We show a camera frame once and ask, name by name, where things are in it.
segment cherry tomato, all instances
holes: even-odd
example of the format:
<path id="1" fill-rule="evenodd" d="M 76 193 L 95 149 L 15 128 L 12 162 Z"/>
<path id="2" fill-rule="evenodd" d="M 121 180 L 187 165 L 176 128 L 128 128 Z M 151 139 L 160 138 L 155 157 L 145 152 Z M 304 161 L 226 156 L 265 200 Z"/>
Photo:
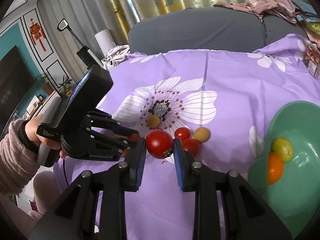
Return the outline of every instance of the cherry tomato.
<path id="1" fill-rule="evenodd" d="M 148 152 L 156 159 L 164 159 L 172 154 L 173 138 L 162 130 L 152 130 L 146 137 Z"/>
<path id="2" fill-rule="evenodd" d="M 194 157 L 196 157 L 197 154 L 200 152 L 201 145 L 196 139 L 185 139 L 181 142 L 181 145 L 185 151 L 191 152 Z"/>
<path id="3" fill-rule="evenodd" d="M 180 127 L 174 132 L 175 138 L 180 138 L 181 141 L 190 138 L 190 130 L 186 127 Z"/>
<path id="4" fill-rule="evenodd" d="M 140 135 L 134 133 L 134 134 L 129 135 L 129 136 L 128 136 L 128 139 L 137 142 L 137 141 L 139 141 L 139 139 L 140 139 Z"/>
<path id="5" fill-rule="evenodd" d="M 129 152 L 129 150 L 128 149 L 125 149 L 124 151 L 123 151 L 123 153 L 122 153 L 122 155 L 121 155 L 121 157 L 125 157 L 126 155 L 127 155 L 127 153 Z"/>

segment sleeve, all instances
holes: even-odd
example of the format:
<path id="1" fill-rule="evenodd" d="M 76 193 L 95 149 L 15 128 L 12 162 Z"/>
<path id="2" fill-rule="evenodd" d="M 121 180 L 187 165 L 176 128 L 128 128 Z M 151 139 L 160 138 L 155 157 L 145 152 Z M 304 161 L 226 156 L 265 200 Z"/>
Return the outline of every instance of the sleeve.
<path id="1" fill-rule="evenodd" d="M 9 126 L 9 133 L 0 141 L 0 192 L 3 195 L 19 194 L 34 177 L 40 165 L 36 154 L 19 140 L 18 130 L 24 120 Z"/>

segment mirror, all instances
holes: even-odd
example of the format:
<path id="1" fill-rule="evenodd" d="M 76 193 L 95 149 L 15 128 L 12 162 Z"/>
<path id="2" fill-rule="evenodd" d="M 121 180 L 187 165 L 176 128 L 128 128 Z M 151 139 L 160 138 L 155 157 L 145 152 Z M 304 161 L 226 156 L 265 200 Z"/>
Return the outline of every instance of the mirror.
<path id="1" fill-rule="evenodd" d="M 67 22 L 67 20 L 66 20 L 66 19 L 62 19 L 62 20 L 59 22 L 58 26 L 57 26 L 57 30 L 58 30 L 59 32 L 62 32 L 62 31 L 63 31 L 64 29 L 66 29 L 68 26 L 69 26 L 69 23 Z"/>

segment potted plant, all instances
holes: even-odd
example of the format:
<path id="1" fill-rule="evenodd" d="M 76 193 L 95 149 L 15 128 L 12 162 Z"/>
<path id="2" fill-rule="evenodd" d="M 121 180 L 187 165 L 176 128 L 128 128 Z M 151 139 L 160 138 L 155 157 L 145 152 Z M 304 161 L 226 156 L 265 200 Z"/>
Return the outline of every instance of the potted plant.
<path id="1" fill-rule="evenodd" d="M 65 75 L 63 75 L 63 80 L 62 83 L 59 84 L 60 89 L 59 89 L 59 93 L 65 94 L 67 97 L 69 97 L 72 93 L 72 87 L 71 87 L 71 78 L 66 78 Z"/>
<path id="2" fill-rule="evenodd" d="M 48 95 L 50 95 L 53 92 L 53 89 L 49 84 L 49 73 L 44 72 L 42 74 L 37 75 L 35 81 L 38 90 L 42 88 Z"/>

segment white curtain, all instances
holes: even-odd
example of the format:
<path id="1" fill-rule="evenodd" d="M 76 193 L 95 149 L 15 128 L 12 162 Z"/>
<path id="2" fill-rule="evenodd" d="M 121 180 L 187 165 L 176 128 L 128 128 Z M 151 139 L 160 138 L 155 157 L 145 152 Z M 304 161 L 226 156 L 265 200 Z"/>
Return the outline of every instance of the white curtain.
<path id="1" fill-rule="evenodd" d="M 103 59 L 103 54 L 95 40 L 96 33 L 109 28 L 117 45 L 126 43 L 124 37 L 119 35 L 121 31 L 107 0 L 38 0 L 37 6 L 44 28 L 75 81 L 79 81 L 87 69 L 76 54 L 81 48 L 80 44 L 68 30 L 57 30 L 60 20 L 65 18 L 82 43 L 100 59 Z"/>

